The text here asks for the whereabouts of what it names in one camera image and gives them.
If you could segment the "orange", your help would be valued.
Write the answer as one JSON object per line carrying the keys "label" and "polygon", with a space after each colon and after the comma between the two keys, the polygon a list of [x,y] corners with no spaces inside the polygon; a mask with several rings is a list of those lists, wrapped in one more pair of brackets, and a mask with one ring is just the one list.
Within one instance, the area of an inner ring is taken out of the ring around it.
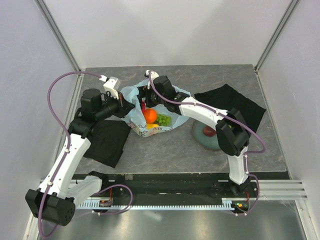
{"label": "orange", "polygon": [[153,108],[147,108],[143,112],[143,116],[147,124],[153,124],[158,117],[158,113]]}

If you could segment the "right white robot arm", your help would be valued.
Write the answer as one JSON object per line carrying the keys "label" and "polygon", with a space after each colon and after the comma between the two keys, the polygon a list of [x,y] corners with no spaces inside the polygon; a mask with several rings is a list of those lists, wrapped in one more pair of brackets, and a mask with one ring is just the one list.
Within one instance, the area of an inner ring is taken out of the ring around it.
{"label": "right white robot arm", "polygon": [[229,163],[229,191],[235,197],[247,191],[249,174],[244,163],[251,134],[239,110],[222,110],[201,103],[187,93],[177,91],[165,75],[147,70],[148,83],[138,88],[138,99],[146,107],[163,105],[169,112],[193,118],[215,130],[220,149]]}

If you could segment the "green grape bunch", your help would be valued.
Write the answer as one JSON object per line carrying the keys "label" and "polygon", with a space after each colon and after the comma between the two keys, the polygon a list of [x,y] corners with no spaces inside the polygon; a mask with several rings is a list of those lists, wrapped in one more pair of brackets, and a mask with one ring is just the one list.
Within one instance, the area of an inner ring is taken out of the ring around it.
{"label": "green grape bunch", "polygon": [[169,115],[158,114],[155,122],[159,126],[169,127],[172,124],[172,118]]}

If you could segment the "light blue plastic bag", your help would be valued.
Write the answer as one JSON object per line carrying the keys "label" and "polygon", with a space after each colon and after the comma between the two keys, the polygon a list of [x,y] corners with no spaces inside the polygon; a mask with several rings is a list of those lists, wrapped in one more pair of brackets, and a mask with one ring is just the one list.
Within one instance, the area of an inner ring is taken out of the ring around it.
{"label": "light blue plastic bag", "polygon": [[172,131],[173,129],[183,125],[189,117],[182,116],[174,112],[170,112],[163,104],[159,104],[152,107],[158,115],[166,115],[170,119],[170,123],[167,125],[160,125],[157,127],[147,127],[147,122],[141,110],[140,102],[138,99],[139,89],[138,87],[144,87],[148,85],[149,80],[145,79],[133,86],[126,86],[121,89],[122,95],[126,101],[135,105],[124,118],[125,123],[132,128],[140,137],[150,137],[154,134],[164,133]]}

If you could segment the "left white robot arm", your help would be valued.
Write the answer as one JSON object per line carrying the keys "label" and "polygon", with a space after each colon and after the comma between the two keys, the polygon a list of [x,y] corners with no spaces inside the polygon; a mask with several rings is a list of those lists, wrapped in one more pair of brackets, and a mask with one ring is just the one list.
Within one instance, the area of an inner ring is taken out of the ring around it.
{"label": "left white robot arm", "polygon": [[29,189],[25,195],[33,216],[39,222],[45,220],[66,226],[76,208],[89,197],[104,197],[109,193],[110,185],[104,173],[92,171],[74,187],[70,187],[70,182],[91,145],[89,138],[96,125],[111,116],[124,118],[134,108],[135,105],[125,100],[121,93],[113,97],[109,91],[101,93],[96,88],[83,92],[58,159],[39,187]]}

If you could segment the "red apple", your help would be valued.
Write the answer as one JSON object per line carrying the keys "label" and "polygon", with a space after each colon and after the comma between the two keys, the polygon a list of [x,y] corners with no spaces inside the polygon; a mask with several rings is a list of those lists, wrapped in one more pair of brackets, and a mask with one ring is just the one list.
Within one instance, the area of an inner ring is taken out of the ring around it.
{"label": "red apple", "polygon": [[146,104],[144,101],[141,102],[141,111],[144,112],[146,110]]}

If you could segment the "yellow mango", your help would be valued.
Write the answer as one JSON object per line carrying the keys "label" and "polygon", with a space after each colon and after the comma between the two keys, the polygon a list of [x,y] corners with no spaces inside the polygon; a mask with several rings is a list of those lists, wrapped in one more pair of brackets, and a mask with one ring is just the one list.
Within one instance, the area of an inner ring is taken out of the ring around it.
{"label": "yellow mango", "polygon": [[153,129],[153,128],[157,128],[157,127],[159,127],[159,125],[156,124],[156,123],[147,123],[147,124],[146,124],[146,128],[147,128],[148,130]]}

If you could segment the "dark purple plum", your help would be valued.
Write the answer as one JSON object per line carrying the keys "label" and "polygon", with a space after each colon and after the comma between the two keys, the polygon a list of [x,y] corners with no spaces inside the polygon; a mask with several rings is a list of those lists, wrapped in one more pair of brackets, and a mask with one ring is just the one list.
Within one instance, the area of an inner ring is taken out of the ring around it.
{"label": "dark purple plum", "polygon": [[207,137],[213,137],[213,136],[215,136],[216,135],[216,131],[213,129],[213,128],[211,128],[210,126],[205,126],[204,128],[203,128],[203,134],[205,135],[205,136],[207,136]]}

